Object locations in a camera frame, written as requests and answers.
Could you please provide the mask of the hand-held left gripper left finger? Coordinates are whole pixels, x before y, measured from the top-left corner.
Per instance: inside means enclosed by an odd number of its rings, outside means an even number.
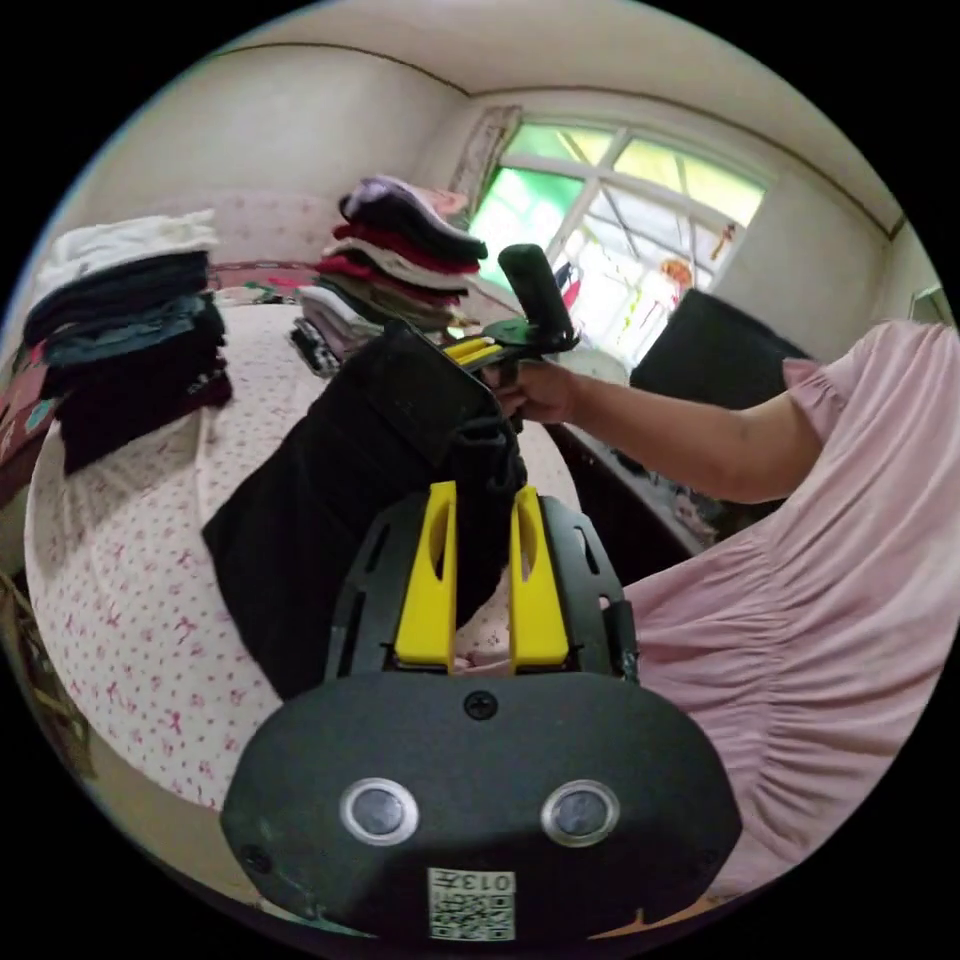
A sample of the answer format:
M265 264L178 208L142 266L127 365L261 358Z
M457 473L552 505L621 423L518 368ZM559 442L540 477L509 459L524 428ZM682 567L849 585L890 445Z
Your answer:
M395 638L397 661L412 668L455 666L457 493L452 481L431 486Z

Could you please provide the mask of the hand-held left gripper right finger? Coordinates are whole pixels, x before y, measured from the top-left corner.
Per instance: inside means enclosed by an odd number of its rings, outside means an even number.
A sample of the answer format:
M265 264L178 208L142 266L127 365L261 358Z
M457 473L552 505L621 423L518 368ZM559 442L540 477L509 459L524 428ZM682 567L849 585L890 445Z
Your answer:
M550 538L538 492L520 490L510 519L509 668L561 668L569 641L555 578Z

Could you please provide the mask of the person's right hand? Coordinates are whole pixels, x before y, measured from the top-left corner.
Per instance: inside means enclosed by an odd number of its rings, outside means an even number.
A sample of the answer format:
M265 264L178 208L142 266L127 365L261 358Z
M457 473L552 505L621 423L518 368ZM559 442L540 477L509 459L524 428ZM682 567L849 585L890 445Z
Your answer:
M548 361L502 367L490 386L508 417L541 424L573 424L583 395L583 379Z

